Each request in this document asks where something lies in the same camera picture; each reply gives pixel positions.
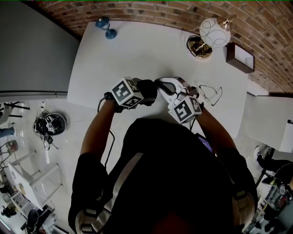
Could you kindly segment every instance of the brass lamp base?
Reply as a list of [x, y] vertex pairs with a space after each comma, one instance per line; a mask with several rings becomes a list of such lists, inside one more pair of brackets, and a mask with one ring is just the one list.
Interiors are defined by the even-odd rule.
[[212, 54], [212, 48], [205, 44], [201, 37], [193, 35], [188, 38], [186, 46], [193, 56], [201, 59], [206, 59]]

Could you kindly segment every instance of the brown wooden box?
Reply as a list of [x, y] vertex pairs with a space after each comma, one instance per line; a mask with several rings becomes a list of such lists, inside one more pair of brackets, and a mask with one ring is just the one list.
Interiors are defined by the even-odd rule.
[[255, 57], [252, 54], [235, 43], [229, 43], [226, 47], [226, 63], [246, 74], [255, 71]]

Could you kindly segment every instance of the white floor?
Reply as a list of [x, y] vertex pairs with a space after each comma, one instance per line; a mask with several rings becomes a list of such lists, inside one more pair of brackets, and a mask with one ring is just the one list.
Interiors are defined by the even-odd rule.
[[[248, 167], [253, 177], [258, 178], [261, 168], [254, 162], [253, 152], [257, 145], [263, 146], [263, 144], [249, 138], [244, 130], [250, 99], [251, 96], [247, 95], [247, 103], [245, 106], [241, 128], [238, 137], [234, 140], [239, 152], [246, 158]], [[16, 152], [16, 157], [20, 158], [32, 150], [37, 151], [32, 160], [27, 160], [22, 163], [22, 166], [30, 173], [47, 166], [48, 160], [50, 163], [58, 163], [60, 165], [63, 187], [51, 198], [51, 201], [56, 207], [55, 213], [58, 217], [58, 224], [64, 229], [70, 230], [67, 224], [67, 216], [71, 204], [72, 182], [75, 168], [83, 137], [91, 123], [91, 120], [95, 117], [97, 110], [70, 104], [65, 99], [46, 101], [45, 109], [50, 112], [63, 113], [66, 117], [68, 126], [61, 135], [53, 137], [53, 143], [59, 148], [59, 150], [57, 150], [54, 146], [51, 146], [49, 151], [45, 151], [43, 142], [33, 133], [33, 122], [41, 103], [41, 101], [26, 102], [25, 106], [29, 106], [31, 110], [24, 110], [24, 113], [22, 113], [23, 118], [10, 117], [9, 119], [10, 123], [16, 123], [18, 131], [18, 136], [15, 139], [18, 142], [20, 149]], [[118, 118], [114, 118], [114, 121], [119, 123]], [[109, 136], [108, 144], [102, 158], [102, 163], [105, 162], [111, 141], [112, 137]], [[114, 147], [107, 164], [108, 171], [111, 171], [118, 160], [121, 147], [122, 142], [116, 141], [114, 143]], [[12, 156], [9, 158], [10, 161], [15, 160]]]

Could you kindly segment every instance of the small blue lamp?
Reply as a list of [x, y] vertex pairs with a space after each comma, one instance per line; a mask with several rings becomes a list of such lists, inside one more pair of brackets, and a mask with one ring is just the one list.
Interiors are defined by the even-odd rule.
[[109, 23], [109, 18], [108, 17], [101, 17], [96, 21], [96, 27], [106, 30], [106, 38], [107, 39], [113, 39], [117, 35], [117, 31], [115, 29], [109, 29], [110, 28], [110, 23]]

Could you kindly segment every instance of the eyeglasses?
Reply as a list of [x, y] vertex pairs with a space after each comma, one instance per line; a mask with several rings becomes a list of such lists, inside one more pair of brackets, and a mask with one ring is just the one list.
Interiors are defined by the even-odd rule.
[[[219, 98], [217, 99], [217, 101], [216, 101], [215, 103], [212, 103], [212, 102], [210, 101], [210, 99], [207, 98], [207, 96], [205, 95], [204, 91], [202, 90], [202, 87], [210, 88], [210, 89], [214, 92], [214, 95], [213, 95], [210, 99], [214, 98], [215, 95], [220, 94]], [[223, 94], [222, 87], [220, 87], [218, 90], [215, 90], [213, 87], [210, 87], [210, 86], [207, 86], [207, 85], [199, 85], [199, 86], [198, 86], [198, 91], [199, 91], [200, 95], [202, 95], [202, 96], [204, 97], [204, 99], [206, 100], [206, 102], [207, 102], [209, 105], [211, 105], [211, 106], [216, 105], [216, 103], [220, 100], [220, 98], [221, 98], [221, 96], [222, 96], [222, 94]]]

